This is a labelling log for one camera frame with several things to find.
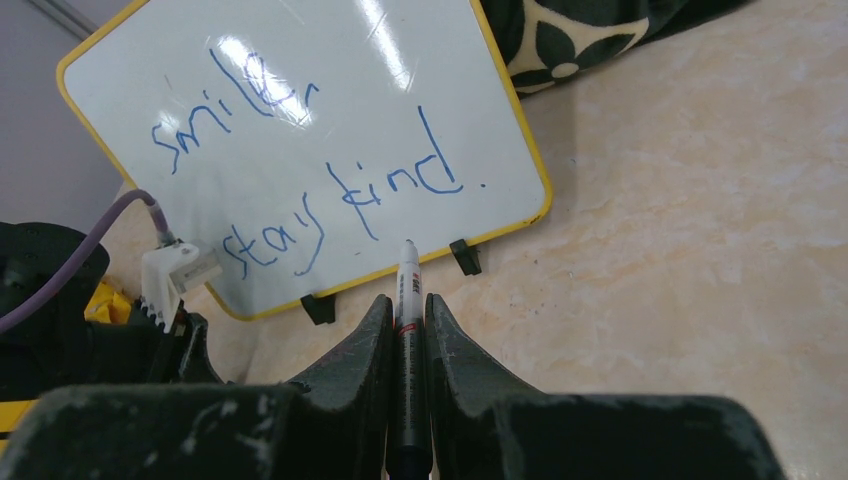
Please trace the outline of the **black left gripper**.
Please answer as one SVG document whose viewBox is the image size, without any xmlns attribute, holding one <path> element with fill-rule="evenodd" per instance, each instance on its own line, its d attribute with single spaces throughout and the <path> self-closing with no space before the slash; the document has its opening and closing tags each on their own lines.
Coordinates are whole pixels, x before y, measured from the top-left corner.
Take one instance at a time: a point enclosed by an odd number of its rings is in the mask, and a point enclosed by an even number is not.
<svg viewBox="0 0 848 480">
<path fill-rule="evenodd" d="M 188 312 L 184 302 L 178 304 L 169 333 L 156 323 L 152 310 L 141 298 L 135 300 L 135 325 L 146 335 L 144 383 L 211 383 L 225 384 L 208 355 L 207 320 L 196 312 Z"/>
</svg>

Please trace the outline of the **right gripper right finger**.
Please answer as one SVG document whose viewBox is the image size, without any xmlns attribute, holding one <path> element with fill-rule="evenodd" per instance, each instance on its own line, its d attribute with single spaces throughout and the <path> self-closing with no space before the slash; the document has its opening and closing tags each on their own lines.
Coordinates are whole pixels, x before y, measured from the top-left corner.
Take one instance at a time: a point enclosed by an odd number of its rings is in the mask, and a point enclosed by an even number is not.
<svg viewBox="0 0 848 480">
<path fill-rule="evenodd" d="M 445 479 L 781 479 L 763 429 L 711 395 L 553 394 L 426 299 L 434 451 Z"/>
</svg>

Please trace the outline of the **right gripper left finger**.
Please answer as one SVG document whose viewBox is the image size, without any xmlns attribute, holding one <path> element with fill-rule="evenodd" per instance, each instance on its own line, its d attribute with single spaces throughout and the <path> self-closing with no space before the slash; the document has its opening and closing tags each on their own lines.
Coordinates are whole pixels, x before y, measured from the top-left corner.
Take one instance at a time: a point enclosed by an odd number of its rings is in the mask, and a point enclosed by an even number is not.
<svg viewBox="0 0 848 480">
<path fill-rule="evenodd" d="M 273 385 L 63 387 L 1 457 L 5 479 L 378 479 L 392 363 L 392 302 Z"/>
</svg>

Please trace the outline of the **whiteboard marker pen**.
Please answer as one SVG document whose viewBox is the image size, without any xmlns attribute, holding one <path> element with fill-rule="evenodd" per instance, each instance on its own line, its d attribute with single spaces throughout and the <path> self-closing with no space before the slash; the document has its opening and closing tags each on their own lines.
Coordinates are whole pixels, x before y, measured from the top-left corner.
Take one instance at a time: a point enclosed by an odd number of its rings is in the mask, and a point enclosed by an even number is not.
<svg viewBox="0 0 848 480">
<path fill-rule="evenodd" d="M 419 253 L 407 239 L 400 251 L 394 307 L 391 416 L 386 470 L 391 479 L 428 479 L 432 470 L 427 398 L 424 298 Z"/>
</svg>

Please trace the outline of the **yellow-framed whiteboard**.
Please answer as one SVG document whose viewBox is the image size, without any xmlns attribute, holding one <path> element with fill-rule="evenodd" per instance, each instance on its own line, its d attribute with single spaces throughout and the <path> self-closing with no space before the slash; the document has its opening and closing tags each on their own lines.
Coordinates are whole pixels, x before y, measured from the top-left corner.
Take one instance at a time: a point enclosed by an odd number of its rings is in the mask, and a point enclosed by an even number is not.
<svg viewBox="0 0 848 480">
<path fill-rule="evenodd" d="M 58 88 L 253 320 L 540 220 L 553 190 L 477 1 L 136 1 Z"/>
</svg>

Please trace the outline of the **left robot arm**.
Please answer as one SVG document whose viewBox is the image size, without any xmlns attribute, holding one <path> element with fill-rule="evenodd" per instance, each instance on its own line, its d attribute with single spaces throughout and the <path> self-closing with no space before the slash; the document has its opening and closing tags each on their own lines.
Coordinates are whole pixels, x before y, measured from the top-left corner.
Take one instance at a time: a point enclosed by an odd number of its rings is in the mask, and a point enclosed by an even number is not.
<svg viewBox="0 0 848 480">
<path fill-rule="evenodd" d="M 8 314 L 55 274 L 84 238 L 49 223 L 1 226 L 1 312 Z M 140 300 L 113 323 L 86 319 L 110 262 L 102 246 L 27 319 L 1 335 L 1 399 L 34 400 L 83 384 L 221 383 L 208 358 L 208 323 L 179 309 L 170 332 Z"/>
</svg>

